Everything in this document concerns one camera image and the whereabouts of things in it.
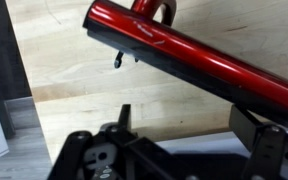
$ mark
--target black metal frame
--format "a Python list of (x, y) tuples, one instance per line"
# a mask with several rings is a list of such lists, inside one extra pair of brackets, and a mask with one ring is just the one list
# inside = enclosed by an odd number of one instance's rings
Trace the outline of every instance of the black metal frame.
[(67, 138), (49, 180), (75, 179), (283, 179), (288, 165), (288, 134), (264, 125), (248, 111), (232, 106), (230, 127), (251, 152), (236, 154), (169, 154), (130, 130), (130, 105), (118, 123), (102, 126), (96, 136), (79, 131)]

